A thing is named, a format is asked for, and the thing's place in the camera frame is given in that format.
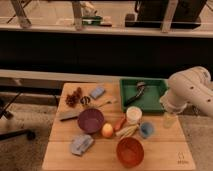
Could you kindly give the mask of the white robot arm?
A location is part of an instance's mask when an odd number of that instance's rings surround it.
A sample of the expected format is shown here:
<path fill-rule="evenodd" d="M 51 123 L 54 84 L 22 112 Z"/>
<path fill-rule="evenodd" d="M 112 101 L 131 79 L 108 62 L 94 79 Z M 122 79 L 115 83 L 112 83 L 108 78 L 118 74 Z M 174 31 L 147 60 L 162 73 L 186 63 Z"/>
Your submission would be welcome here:
<path fill-rule="evenodd" d="M 168 89 L 160 97 L 164 108 L 163 127 L 169 129 L 177 115 L 192 104 L 204 114 L 213 117 L 213 90 L 210 72 L 201 66 L 192 67 L 172 74 L 168 80 Z"/>

